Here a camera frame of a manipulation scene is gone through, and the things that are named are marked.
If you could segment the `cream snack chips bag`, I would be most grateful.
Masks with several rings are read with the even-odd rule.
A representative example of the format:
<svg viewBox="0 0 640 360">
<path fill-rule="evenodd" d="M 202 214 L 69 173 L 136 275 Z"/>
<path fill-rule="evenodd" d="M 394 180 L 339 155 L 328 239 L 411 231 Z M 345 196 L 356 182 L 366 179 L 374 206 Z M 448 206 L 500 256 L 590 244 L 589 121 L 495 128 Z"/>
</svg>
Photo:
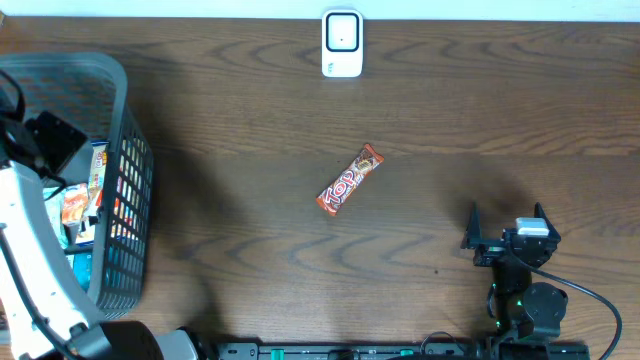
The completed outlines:
<svg viewBox="0 0 640 360">
<path fill-rule="evenodd" d="M 81 226 L 75 244 L 88 246 L 95 238 L 96 225 L 99 222 L 99 211 L 102 207 L 104 178 L 108 163 L 108 143 L 93 143 L 93 156 L 88 181 L 88 205 L 85 208 Z"/>
</svg>

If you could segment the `orange Top chocolate bar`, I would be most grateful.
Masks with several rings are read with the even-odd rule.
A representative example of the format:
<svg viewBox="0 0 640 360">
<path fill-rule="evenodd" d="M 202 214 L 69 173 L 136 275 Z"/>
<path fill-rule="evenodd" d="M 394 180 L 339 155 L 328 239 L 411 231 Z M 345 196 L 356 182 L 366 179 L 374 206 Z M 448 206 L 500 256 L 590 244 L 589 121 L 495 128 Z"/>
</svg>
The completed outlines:
<svg viewBox="0 0 640 360">
<path fill-rule="evenodd" d="M 329 215 L 336 216 L 363 180 L 383 162 L 384 157 L 365 144 L 350 165 L 316 197 L 316 203 Z"/>
</svg>

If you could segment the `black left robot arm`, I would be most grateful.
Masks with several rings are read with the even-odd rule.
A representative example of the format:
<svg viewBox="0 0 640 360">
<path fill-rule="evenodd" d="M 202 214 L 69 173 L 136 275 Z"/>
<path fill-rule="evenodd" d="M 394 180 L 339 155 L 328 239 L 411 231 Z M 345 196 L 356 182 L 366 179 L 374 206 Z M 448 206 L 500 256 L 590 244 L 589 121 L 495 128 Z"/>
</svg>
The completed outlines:
<svg viewBox="0 0 640 360">
<path fill-rule="evenodd" d="M 140 300 L 154 158 L 121 65 L 1 60 L 1 301 L 18 359 L 201 359 L 189 332 L 127 319 Z"/>
</svg>

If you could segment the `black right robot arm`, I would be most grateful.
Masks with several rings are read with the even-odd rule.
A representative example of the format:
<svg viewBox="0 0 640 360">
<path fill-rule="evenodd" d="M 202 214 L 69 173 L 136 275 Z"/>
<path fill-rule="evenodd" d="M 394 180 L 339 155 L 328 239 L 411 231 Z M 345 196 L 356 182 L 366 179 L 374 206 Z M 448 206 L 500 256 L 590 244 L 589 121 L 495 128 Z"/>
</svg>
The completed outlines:
<svg viewBox="0 0 640 360">
<path fill-rule="evenodd" d="M 517 218 L 499 238 L 482 235 L 479 212 L 472 208 L 461 247 L 474 251 L 476 267 L 492 269 L 488 312 L 504 339 L 545 341 L 560 335 L 568 296 L 549 283 L 532 280 L 532 273 L 550 260 L 560 241 L 540 204 L 533 216 Z"/>
</svg>

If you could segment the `mint green wipes pack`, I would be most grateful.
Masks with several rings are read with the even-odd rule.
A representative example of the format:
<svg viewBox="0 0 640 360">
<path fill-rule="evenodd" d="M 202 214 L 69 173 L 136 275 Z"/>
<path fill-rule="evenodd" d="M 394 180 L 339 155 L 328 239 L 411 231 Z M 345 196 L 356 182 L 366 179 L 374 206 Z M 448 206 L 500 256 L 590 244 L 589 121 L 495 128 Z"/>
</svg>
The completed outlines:
<svg viewBox="0 0 640 360">
<path fill-rule="evenodd" d="M 62 223 L 62 209 L 64 205 L 65 191 L 56 193 L 56 188 L 45 188 L 43 197 L 45 199 L 46 212 L 54 230 L 54 234 L 62 249 L 69 246 L 69 239 L 64 224 Z"/>
</svg>

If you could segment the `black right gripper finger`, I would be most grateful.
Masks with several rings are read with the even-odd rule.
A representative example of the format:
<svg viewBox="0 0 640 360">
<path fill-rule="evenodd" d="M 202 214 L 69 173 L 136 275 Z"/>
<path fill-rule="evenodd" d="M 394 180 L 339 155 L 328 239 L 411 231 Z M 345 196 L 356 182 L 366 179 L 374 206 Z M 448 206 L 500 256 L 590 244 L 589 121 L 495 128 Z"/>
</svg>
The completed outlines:
<svg viewBox="0 0 640 360">
<path fill-rule="evenodd" d="M 471 207 L 469 221 L 465 230 L 466 241 L 480 241 L 481 240 L 481 225 L 479 220 L 479 212 L 477 203 L 474 202 Z"/>
<path fill-rule="evenodd" d="M 556 228 L 553 226 L 553 224 L 551 223 L 551 221 L 548 219 L 542 205 L 540 202 L 537 202 L 534 206 L 534 217 L 535 218 L 539 218 L 542 219 L 546 226 L 547 229 L 549 230 L 549 234 L 548 237 L 554 240 L 559 240 L 560 239 L 560 234 L 557 232 Z"/>
</svg>

